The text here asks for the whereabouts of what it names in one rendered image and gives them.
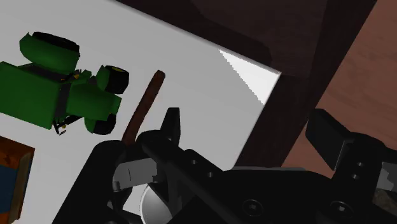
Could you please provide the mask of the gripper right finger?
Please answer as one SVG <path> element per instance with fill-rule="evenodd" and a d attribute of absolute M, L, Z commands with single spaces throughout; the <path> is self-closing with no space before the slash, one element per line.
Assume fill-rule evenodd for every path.
<path fill-rule="evenodd" d="M 324 109 L 312 110 L 305 136 L 334 172 L 322 205 L 330 224 L 397 224 L 397 215 L 373 203 L 378 189 L 397 202 L 397 150 Z"/>

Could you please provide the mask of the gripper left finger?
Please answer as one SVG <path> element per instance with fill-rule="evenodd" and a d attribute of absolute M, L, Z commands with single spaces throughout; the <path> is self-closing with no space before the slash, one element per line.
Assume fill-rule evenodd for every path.
<path fill-rule="evenodd" d="M 165 224 L 224 224 L 164 164 L 141 145 L 103 141 L 92 150 L 52 224 L 149 224 L 148 216 L 124 210 L 133 186 L 147 183 L 171 212 Z"/>

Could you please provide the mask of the grey round dish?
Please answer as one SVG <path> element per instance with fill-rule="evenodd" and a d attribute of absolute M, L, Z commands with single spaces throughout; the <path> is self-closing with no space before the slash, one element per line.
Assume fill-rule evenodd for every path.
<path fill-rule="evenodd" d="M 143 191 L 139 210 L 143 224 L 167 224 L 172 219 L 168 207 L 149 185 Z"/>

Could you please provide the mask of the brown wooden stick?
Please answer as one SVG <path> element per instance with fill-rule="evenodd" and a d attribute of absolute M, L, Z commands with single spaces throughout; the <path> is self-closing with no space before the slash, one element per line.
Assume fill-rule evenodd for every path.
<path fill-rule="evenodd" d="M 139 129 L 148 114 L 151 106 L 153 105 L 161 86 L 165 79 L 165 73 L 158 70 L 150 80 L 139 104 L 134 111 L 125 132 L 123 133 L 122 142 L 126 146 L 130 146 L 135 143 Z"/>

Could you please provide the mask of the brown and blue box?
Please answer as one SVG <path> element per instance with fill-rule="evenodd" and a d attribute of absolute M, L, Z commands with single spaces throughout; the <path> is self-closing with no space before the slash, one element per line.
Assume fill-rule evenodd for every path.
<path fill-rule="evenodd" d="M 35 149 L 0 136 L 0 224 L 22 213 Z"/>

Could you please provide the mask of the green toy tractor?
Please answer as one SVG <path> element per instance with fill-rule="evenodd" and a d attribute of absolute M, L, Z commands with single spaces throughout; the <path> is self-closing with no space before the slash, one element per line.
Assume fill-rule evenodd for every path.
<path fill-rule="evenodd" d="M 45 32 L 26 34 L 19 49 L 29 63 L 0 62 L 0 113 L 58 135 L 80 119 L 92 134 L 113 131 L 128 71 L 110 65 L 97 74 L 77 69 L 79 45 Z"/>

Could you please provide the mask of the white table with dark frame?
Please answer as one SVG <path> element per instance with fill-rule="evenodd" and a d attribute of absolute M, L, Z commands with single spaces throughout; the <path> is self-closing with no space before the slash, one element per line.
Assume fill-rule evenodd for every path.
<path fill-rule="evenodd" d="M 113 0 L 0 0 L 0 61 L 25 64 L 19 40 L 49 32 L 80 46 L 80 69 L 114 65 L 130 73 L 114 131 L 119 139 L 153 74 L 166 75 L 141 130 L 181 111 L 182 148 L 219 168 L 234 166 L 280 76 L 263 66 Z M 83 120 L 61 136 L 0 113 L 0 136 L 35 149 L 22 215 L 14 224 L 52 224 L 93 147 L 103 136 Z"/>

